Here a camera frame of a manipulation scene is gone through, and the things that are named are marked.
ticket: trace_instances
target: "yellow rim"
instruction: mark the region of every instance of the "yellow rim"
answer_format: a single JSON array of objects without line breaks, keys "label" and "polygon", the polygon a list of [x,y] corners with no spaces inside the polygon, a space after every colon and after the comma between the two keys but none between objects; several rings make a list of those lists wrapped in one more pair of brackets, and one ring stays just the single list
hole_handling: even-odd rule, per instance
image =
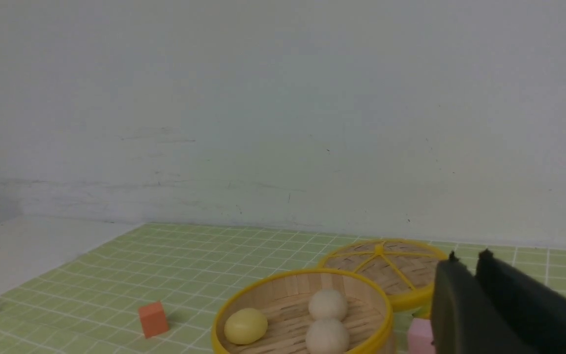
[{"label": "yellow rim", "polygon": [[384,342],[387,341],[389,336],[393,331],[393,307],[388,300],[388,296],[386,293],[379,287],[379,285],[375,284],[374,282],[370,281],[365,276],[361,276],[359,274],[355,274],[351,271],[344,271],[339,269],[328,269],[328,268],[310,268],[310,269],[299,269],[293,271],[286,271],[283,273],[278,273],[275,275],[270,275],[267,278],[261,279],[258,282],[245,287],[229,300],[227,300],[222,308],[218,311],[218,314],[215,316],[215,320],[213,321],[213,327],[211,327],[211,345],[213,346],[213,352],[217,354],[229,354],[229,352],[222,346],[220,339],[218,338],[217,328],[218,323],[220,322],[220,318],[222,318],[222,314],[226,312],[229,306],[234,303],[240,296],[243,294],[253,290],[254,288],[258,287],[259,285],[265,284],[267,282],[271,282],[272,280],[276,280],[279,278],[285,278],[286,276],[292,275],[299,275],[299,274],[306,274],[306,273],[331,273],[331,274],[339,274],[344,276],[349,276],[350,278],[355,278],[360,280],[375,289],[379,294],[382,295],[384,298],[384,302],[386,304],[386,318],[384,318],[384,322],[381,324],[381,327],[373,333],[370,338],[365,340],[362,344],[358,345],[357,347],[349,350],[346,352],[347,354],[367,354],[371,350],[376,350],[375,348],[380,348],[384,345]]},{"label": "yellow rim", "polygon": [[[384,252],[384,251],[382,251],[382,253],[379,254],[377,252],[377,247],[380,246],[380,247],[383,248],[383,245],[386,244],[387,242],[402,242],[402,243],[412,244],[414,246],[417,246],[417,247],[426,249],[427,251],[430,251],[431,254],[408,253],[408,252],[391,253],[391,252]],[[375,251],[351,252],[351,253],[337,254],[338,252],[342,251],[343,249],[351,248],[351,247],[355,247],[355,246],[360,246],[362,244],[376,244],[375,245]],[[418,241],[415,241],[415,240],[406,240],[406,239],[372,239],[372,240],[365,240],[365,241],[362,241],[362,242],[356,242],[356,243],[353,243],[353,244],[349,244],[347,246],[340,247],[339,249],[336,249],[333,252],[330,252],[328,255],[324,256],[324,258],[322,260],[320,260],[320,262],[318,262],[317,267],[320,268],[320,269],[326,269],[324,267],[324,265],[326,264],[326,262],[330,258],[332,258],[334,256],[370,255],[370,254],[374,254],[375,256],[380,256],[381,258],[383,258],[386,261],[387,264],[389,264],[393,267],[393,269],[395,270],[397,275],[405,282],[405,284],[407,284],[407,286],[410,287],[410,289],[412,289],[411,292],[404,293],[404,294],[387,295],[388,300],[390,300],[390,303],[393,306],[393,311],[395,311],[395,312],[401,312],[401,311],[416,309],[417,307],[421,307],[422,305],[426,304],[429,300],[431,300],[431,296],[433,295],[433,292],[434,292],[434,284],[432,283],[432,284],[426,285],[426,286],[421,287],[421,288],[416,288],[413,284],[411,284],[409,279],[407,279],[407,277],[403,273],[401,273],[399,271],[399,269],[397,269],[395,267],[393,262],[390,262],[390,260],[385,255],[397,255],[398,254],[398,255],[406,255],[406,256],[411,255],[411,256],[422,256],[422,257],[434,257],[434,258],[438,258],[439,260],[446,260],[447,259],[447,255],[445,255],[445,253],[443,251],[441,251],[440,249],[438,249],[434,246],[430,246],[429,244],[423,243],[423,242],[418,242]],[[361,269],[361,267],[364,266],[364,264],[366,264],[367,262],[370,262],[370,260],[373,259],[375,256],[372,256],[368,260],[365,260],[362,264],[357,266],[355,271],[358,271],[359,269]]]}]

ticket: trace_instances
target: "green tile floor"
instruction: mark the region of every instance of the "green tile floor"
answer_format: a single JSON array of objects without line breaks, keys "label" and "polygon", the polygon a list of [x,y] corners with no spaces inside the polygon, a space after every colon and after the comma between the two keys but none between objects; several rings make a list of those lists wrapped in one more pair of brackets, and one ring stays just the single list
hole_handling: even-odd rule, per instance
[{"label": "green tile floor", "polygon": [[[147,224],[0,296],[0,353],[210,353],[209,328],[224,301],[279,271],[314,266],[357,236],[252,227]],[[431,242],[476,265],[481,244]],[[491,246],[566,296],[566,251]],[[166,334],[146,340],[137,308],[161,300]],[[407,313],[395,316],[406,352]]]}]

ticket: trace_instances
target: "white surface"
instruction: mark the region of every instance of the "white surface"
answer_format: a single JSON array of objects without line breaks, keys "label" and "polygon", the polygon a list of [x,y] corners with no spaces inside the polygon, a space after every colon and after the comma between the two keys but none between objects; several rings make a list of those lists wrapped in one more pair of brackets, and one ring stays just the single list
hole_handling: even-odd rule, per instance
[{"label": "white surface", "polygon": [[566,0],[0,0],[0,219],[566,247]]},{"label": "white surface", "polygon": [[0,295],[134,229],[128,224],[19,217],[0,224]]}]

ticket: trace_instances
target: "white grout line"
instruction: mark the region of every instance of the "white grout line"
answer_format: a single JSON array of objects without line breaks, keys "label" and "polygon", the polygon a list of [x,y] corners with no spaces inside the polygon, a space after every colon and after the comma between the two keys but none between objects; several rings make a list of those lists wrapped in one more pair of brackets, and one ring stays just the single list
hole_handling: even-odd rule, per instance
[{"label": "white grout line", "polygon": [[[83,307],[85,305],[91,305],[94,307],[99,307],[99,308],[105,308],[105,309],[111,309],[112,311],[116,311],[117,314],[115,314],[114,316],[117,316],[118,314],[121,313],[128,313],[128,314],[132,314],[132,311],[123,311],[123,310],[119,310],[119,309],[115,309],[114,307],[110,307],[110,304],[112,302],[108,302],[106,305],[97,305],[97,304],[93,304],[90,303],[89,301],[92,301],[93,299],[97,298],[98,296],[100,296],[101,294],[107,294],[107,295],[111,295],[111,296],[119,296],[120,298],[128,298],[133,300],[133,304],[136,301],[140,301],[141,298],[137,298],[134,296],[128,296],[125,294],[115,294],[111,291],[113,291],[114,287],[116,287],[117,285],[120,284],[126,284],[126,285],[130,285],[132,287],[141,287],[144,289],[150,289],[150,291],[152,290],[157,290],[157,289],[164,289],[167,291],[170,291],[171,293],[178,293],[178,294],[185,294],[190,296],[190,298],[188,300],[191,300],[192,298],[210,298],[211,302],[206,305],[206,307],[211,307],[211,304],[213,304],[214,302],[218,301],[218,300],[226,300],[226,294],[227,291],[224,291],[222,294],[220,294],[220,296],[208,296],[208,295],[203,295],[202,292],[204,291],[204,289],[206,289],[207,284],[215,284],[216,280],[219,279],[221,276],[225,276],[225,275],[236,275],[238,276],[237,280],[234,282],[233,285],[227,285],[227,289],[229,289],[229,291],[234,291],[234,292],[238,292],[241,291],[242,287],[238,287],[236,285],[240,284],[240,282],[246,282],[249,281],[250,279],[254,279],[255,281],[258,280],[259,278],[261,278],[261,276],[256,277],[256,276],[250,276],[248,275],[248,273],[254,271],[254,269],[269,269],[271,270],[270,273],[276,273],[277,271],[281,271],[281,270],[287,270],[287,269],[283,269],[283,265],[285,264],[285,262],[287,262],[288,260],[293,260],[295,258],[296,255],[298,255],[299,253],[303,253],[303,254],[310,254],[313,253],[315,254],[312,258],[312,260],[306,260],[303,262],[306,262],[307,264],[311,264],[312,262],[316,262],[316,258],[319,256],[322,256],[325,249],[327,249],[327,247],[330,246],[334,246],[333,242],[336,239],[349,239],[351,241],[351,243],[353,242],[358,242],[360,239],[377,239],[377,237],[360,237],[357,236],[357,238],[353,238],[353,237],[346,237],[346,235],[325,235],[326,238],[323,239],[319,239],[316,236],[319,236],[319,233],[302,233],[302,232],[297,232],[297,231],[292,231],[292,232],[288,232],[285,231],[283,232],[283,230],[275,230],[275,229],[259,229],[259,228],[249,228],[248,227],[244,227],[244,228],[240,228],[240,227],[227,227],[226,229],[224,227],[216,227],[216,226],[200,226],[200,225],[192,225],[192,226],[175,226],[175,225],[171,225],[172,228],[171,229],[165,229],[162,228],[163,224],[160,224],[160,227],[147,227],[144,230],[138,231],[138,232],[133,232],[130,231],[129,233],[126,233],[124,236],[124,238],[122,239],[115,239],[114,242],[110,242],[109,244],[105,244],[103,246],[100,246],[99,249],[97,249],[99,252],[97,253],[93,253],[93,256],[96,256],[97,258],[90,258],[90,260],[87,260],[87,258],[80,258],[78,260],[75,261],[75,263],[81,264],[85,266],[85,269],[95,269],[97,268],[97,272],[92,272],[92,274],[83,274],[83,273],[77,273],[75,271],[68,271],[68,268],[57,268],[55,269],[56,272],[64,272],[64,273],[68,273],[70,275],[76,276],[76,277],[80,277],[79,281],[76,281],[74,283],[69,282],[69,283],[65,283],[65,282],[56,282],[53,280],[50,280],[49,278],[51,276],[47,275],[47,277],[43,277],[43,276],[39,276],[38,278],[47,284],[52,284],[52,287],[56,287],[58,286],[58,284],[62,284],[62,285],[66,285],[68,286],[70,289],[72,288],[76,288],[76,289],[82,289],[85,291],[94,291],[97,292],[97,295],[94,296],[93,298],[90,298],[88,301],[81,301],[81,300],[77,300],[76,298],[70,298],[70,297],[66,297],[66,296],[58,296],[56,294],[51,294],[49,292],[41,292],[32,288],[23,288],[22,289],[26,290],[26,291],[32,291],[32,292],[37,292],[37,293],[43,293],[44,295],[49,295],[50,298],[52,297],[56,297],[56,298],[63,298],[65,300],[72,300],[75,302],[80,302],[82,303],[80,307]],[[235,235],[224,235],[224,233],[229,233],[229,231],[236,231]],[[248,235],[248,236],[239,236],[240,233],[244,232],[244,231],[250,231],[251,233],[254,233],[254,235]],[[294,240],[295,236],[298,235],[302,235],[302,236],[306,236],[307,240],[306,241],[302,241],[302,240]],[[210,236],[210,237],[206,237],[206,240],[198,240],[196,239],[195,236]],[[278,247],[266,247],[264,246],[266,242],[268,242],[269,240],[276,240],[277,237],[281,237],[281,236],[285,236],[288,239],[286,240],[281,240],[281,244],[278,245]],[[182,245],[177,244],[177,242],[183,242],[184,244],[188,244],[188,246],[191,247],[183,247]],[[452,242],[454,243],[454,251],[457,251],[458,248],[460,247],[460,249],[465,249],[465,250],[475,250],[475,249],[481,249],[479,245],[477,245],[477,247],[474,247],[474,244],[461,244],[460,242]],[[209,249],[203,249],[202,247],[199,247],[198,245],[205,245],[205,244],[214,244],[215,247],[211,247]],[[322,249],[319,252],[314,252],[314,251],[302,251],[301,249],[303,249],[303,246],[305,244],[310,244],[310,245],[315,245],[315,246],[321,246]],[[442,244],[433,244],[433,242],[431,242],[432,246],[448,246],[448,245],[442,245]],[[277,251],[281,250],[281,249],[285,249],[285,253],[287,253],[287,251],[289,251],[289,256],[288,257],[276,257],[275,254],[277,253]],[[175,253],[176,251],[180,251],[181,255],[179,256],[175,256],[173,255],[173,253]],[[200,257],[194,257],[194,258],[190,258],[189,255],[190,253],[195,253],[197,252],[198,254],[201,253]],[[514,254],[512,257],[512,265],[515,265],[516,263],[516,258],[517,258],[517,253],[519,252],[519,247],[514,247]],[[131,257],[129,258],[119,258],[116,257],[118,253],[121,253],[123,255],[131,255]],[[529,249],[521,249],[521,253],[530,253],[532,254],[532,252],[529,251]],[[219,255],[220,257],[217,258],[217,260],[211,260],[211,258],[216,259],[215,256]],[[224,255],[235,255],[235,256],[241,256],[241,257],[236,257],[236,259],[238,259],[236,262],[226,262],[223,261],[223,256]],[[150,259],[150,257],[154,257],[156,256],[157,258],[159,258],[158,260],[156,260],[155,262],[152,262],[153,260]],[[245,267],[245,269],[249,269],[248,271],[245,271],[242,274],[236,274],[236,273],[230,273],[231,268],[234,265],[242,265],[242,261],[246,259],[246,257],[260,257],[262,258],[259,262],[255,262],[256,265],[243,265]],[[263,261],[266,259],[274,259],[274,260],[280,260],[280,266],[277,268],[274,267],[267,267],[267,266],[263,266]],[[93,260],[97,260],[98,262],[100,262],[100,264],[93,264]],[[160,269],[159,270],[155,270],[152,267],[148,268],[148,272],[146,271],[132,271],[130,269],[124,269],[124,268],[118,268],[117,267],[117,262],[119,261],[123,261],[123,260],[128,260],[128,262],[130,262],[133,265],[137,265],[140,264],[141,266],[141,270],[144,270],[146,267],[148,266],[157,266]],[[166,262],[166,261],[170,261],[170,264],[158,264],[157,262]],[[192,261],[193,263],[198,262],[198,261],[207,261],[210,262],[211,264],[202,264],[203,266],[206,266],[204,269],[202,267],[185,267],[185,266],[180,266],[177,265],[178,262],[185,262],[185,260],[187,262]],[[549,276],[549,260],[550,260],[550,250],[548,249],[547,251],[547,262],[544,265],[546,267],[546,271],[545,271],[545,282],[548,282],[549,279],[553,279],[555,277],[553,276]],[[543,264],[537,264],[537,263],[529,263],[529,262],[522,262],[522,264],[533,264],[533,265],[543,265]],[[224,268],[224,271],[218,271],[218,270],[212,270],[213,267],[216,267],[217,269],[219,268]],[[96,280],[103,280],[103,281],[108,281],[109,279],[107,279],[105,276],[101,277],[101,276],[95,276],[98,275],[99,272],[101,272],[103,269],[107,269],[107,270],[112,270],[112,271],[121,271],[123,272],[122,274],[130,274],[129,276],[126,276],[124,278],[124,280],[122,280],[121,282],[115,282],[116,284],[113,285],[112,287],[104,287],[104,291],[99,291],[99,290],[95,290],[93,288],[90,287],[85,287],[85,286],[79,286],[82,285],[86,279],[96,279]],[[160,275],[159,273],[162,272],[163,269],[176,269],[177,270],[177,275],[176,276],[163,276]],[[191,279],[181,279],[178,278],[178,276],[180,276],[180,270],[185,270],[185,269],[189,269],[189,270],[195,270],[198,271],[198,273],[196,273],[193,278]],[[199,274],[203,274],[204,272],[207,272],[208,275],[212,275],[210,281],[200,281],[198,280],[198,275]],[[144,275],[145,277],[155,277],[155,278],[166,278],[166,281],[161,284],[161,287],[150,287],[150,286],[146,286],[144,284],[134,284],[134,282],[129,282],[128,280],[134,280],[135,278],[137,278],[137,275]],[[169,288],[163,288],[162,285],[166,284],[167,282],[169,282],[172,279],[178,279],[178,280],[185,280],[186,282],[195,282],[195,283],[202,283],[202,287],[200,287],[197,291],[195,292],[186,292],[186,291],[180,291],[178,289],[169,289]],[[32,307],[32,305],[26,304],[24,302],[20,302],[20,304],[28,306],[28,307]],[[205,309],[204,307],[201,309],[195,309],[193,307],[188,307],[188,306],[183,306],[182,304],[171,304],[169,302],[164,302],[164,304],[168,304],[172,307],[174,307],[175,309],[190,309],[192,311],[195,311],[196,314],[194,316],[197,316],[200,313],[206,314],[207,316],[210,314],[215,314],[215,311],[209,311],[207,309]],[[96,321],[92,321],[92,320],[87,320],[86,318],[78,318],[79,320],[83,320],[83,321],[89,321],[92,323],[97,323]],[[112,325],[108,325],[106,324],[107,321],[109,321],[111,318],[104,320],[104,323],[97,323],[99,325],[107,325],[108,327],[114,327]],[[134,322],[138,322],[139,321],[139,317],[137,316],[136,313],[133,314],[133,321],[130,322],[128,324],[128,326],[120,326],[118,329],[120,331],[128,331],[128,332],[136,332],[139,334],[139,336],[137,337],[137,339],[139,339],[141,337],[140,332],[139,331],[133,331],[132,329],[128,329],[130,328],[130,325],[132,325]],[[196,343],[198,343],[198,341],[200,341],[204,336],[210,334],[210,328],[201,328],[198,327],[197,325],[190,325],[187,323],[180,323],[180,324],[176,324],[176,326],[186,326],[186,327],[191,327],[194,329],[198,329],[202,331],[202,334],[200,334],[200,336],[198,336],[197,338],[195,338],[193,340],[193,342],[191,344],[186,344],[186,343],[179,343],[177,341],[173,341],[173,340],[169,340],[169,338],[164,338],[164,337],[159,337],[158,339],[160,340],[160,342],[157,344],[161,345],[162,343],[168,341],[170,343],[177,343],[180,345],[186,345],[187,348],[184,349],[183,353],[188,354],[188,352],[190,350],[195,350],[195,349],[199,349],[199,350],[210,350],[210,348],[200,348],[197,347]],[[112,342],[108,342],[106,341],[106,343],[110,344],[110,345],[115,345],[117,347],[119,347],[119,345],[116,345],[115,343]]]},{"label": "white grout line", "polygon": [[512,266],[514,266],[514,264],[516,264],[517,253],[519,253],[519,247],[514,248],[514,255],[512,256]]},{"label": "white grout line", "polygon": [[[20,301],[16,301],[16,300],[11,300],[11,299],[7,299],[7,300],[10,301],[10,302],[14,302],[14,303],[16,303],[16,304],[25,305],[25,306],[28,306],[28,307],[33,307],[33,308],[35,308],[35,309],[43,309],[42,307],[40,307],[40,306],[38,306],[38,305],[30,305],[30,304],[26,304],[26,303],[24,303],[24,302],[20,302]],[[94,324],[94,325],[105,325],[106,327],[110,327],[110,328],[117,329],[117,330],[120,330],[120,331],[126,331],[126,332],[132,332],[132,333],[135,333],[135,334],[139,334],[139,332],[133,331],[132,329],[128,329],[128,328],[124,328],[124,327],[117,327],[116,325],[101,323],[101,322],[89,320],[88,318],[77,317],[77,316],[74,316],[74,315],[72,315],[72,314],[67,314],[67,313],[65,313],[65,312],[60,312],[60,311],[56,311],[56,310],[47,310],[47,311],[53,312],[53,313],[56,313],[56,314],[59,314],[59,315],[62,315],[62,316],[68,316],[68,317],[70,317],[70,318],[74,318],[74,319],[79,320],[79,321],[81,321],[81,322],[90,322],[90,323],[92,323],[92,324]],[[127,347],[122,347],[122,346],[119,345],[119,344],[116,344],[116,343],[113,343],[113,342],[109,342],[109,341],[106,341],[106,343],[108,343],[108,344],[110,344],[110,345],[113,345],[113,346],[115,346],[115,347],[119,347],[119,348],[121,348],[121,349],[130,351],[130,349],[128,349]]]},{"label": "white grout line", "polygon": [[71,340],[70,340],[67,344],[65,344],[65,345],[62,346],[63,349],[64,349],[64,348],[67,348],[71,343],[74,343],[74,341],[77,341],[78,337],[79,337],[79,335],[76,334],[76,335],[74,336],[74,338],[71,338]]},{"label": "white grout line", "polygon": [[547,260],[545,261],[545,281],[544,284],[548,285],[550,282],[550,249],[547,249]]},{"label": "white grout line", "polygon": [[[49,298],[46,299],[46,300],[44,300],[44,301],[39,302],[38,305],[45,304],[45,302],[47,302],[48,300],[49,300]],[[20,322],[17,327],[21,327],[22,325],[24,325],[25,321],[19,320],[19,319],[17,318],[18,316],[22,316],[24,313],[25,313],[25,312],[23,312],[23,313],[21,313],[20,315],[17,315],[17,316],[11,316],[12,318],[15,318],[16,320],[18,320],[18,321]],[[33,331],[31,331],[31,332],[25,334],[25,336],[30,336],[30,335],[34,334],[34,332],[38,331],[40,328],[41,328],[40,325],[36,326],[36,328],[34,328]],[[14,334],[11,334],[10,332],[12,332],[12,331],[13,331],[13,330],[9,330],[9,332],[6,332],[6,334],[9,334],[9,336],[13,336],[14,338],[20,339],[20,337],[14,336]],[[5,337],[5,336],[2,336],[2,337],[0,338],[0,341],[2,341],[2,340],[4,340],[4,339],[6,339],[6,337]],[[39,350],[39,349],[41,349],[41,348],[43,348],[43,349],[55,350],[55,351],[58,352],[58,353],[62,353],[61,350],[59,350],[59,349],[57,349],[57,348],[45,346],[45,345],[43,345],[43,343],[36,343],[36,342],[32,342],[32,341],[28,341],[28,340],[23,340],[23,339],[22,339],[22,341],[31,343],[32,345],[35,345],[35,346],[36,346],[36,349],[34,349],[31,353],[33,353],[33,352],[35,352],[36,350]]]},{"label": "white grout line", "polygon": [[40,344],[38,344],[38,343],[35,343],[35,342],[33,342],[33,341],[29,341],[29,340],[27,340],[27,339],[25,339],[25,338],[21,338],[20,336],[15,336],[15,335],[12,334],[12,333],[4,332],[4,331],[2,331],[2,330],[0,330],[0,334],[3,334],[4,336],[11,336],[11,337],[15,338],[16,340],[19,340],[19,341],[22,341],[22,342],[25,342],[25,343],[29,343],[29,344],[32,344],[32,345],[36,345],[37,347],[41,347],[41,348],[43,348],[43,349],[57,350],[57,349],[54,349],[54,348],[45,347],[45,346],[40,345]]}]

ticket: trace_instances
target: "yellow plastic band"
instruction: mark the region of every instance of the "yellow plastic band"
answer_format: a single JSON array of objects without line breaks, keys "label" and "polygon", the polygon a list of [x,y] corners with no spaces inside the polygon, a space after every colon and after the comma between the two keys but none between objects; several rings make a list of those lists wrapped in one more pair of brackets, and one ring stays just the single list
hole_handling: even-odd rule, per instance
[{"label": "yellow plastic band", "polygon": [[393,262],[391,260],[389,260],[386,256],[381,255],[381,258],[383,258],[387,264],[389,264],[391,267],[393,267],[393,271],[395,271],[395,273],[397,273],[397,275],[403,280],[403,282],[405,284],[407,284],[408,287],[410,287],[410,289],[412,290],[416,290],[416,287],[414,286],[414,284],[412,284],[412,282],[409,281],[409,279],[407,278],[407,276],[405,276],[405,274],[403,274],[399,268],[393,264]]},{"label": "yellow plastic band", "polygon": [[376,256],[372,256],[372,257],[368,257],[367,260],[365,260],[364,262],[361,262],[361,264],[359,266],[356,266],[355,269],[353,269],[353,273],[357,273],[358,270],[362,269],[363,266],[365,266],[366,264],[368,264],[368,262],[370,262],[371,260],[373,260]]}]

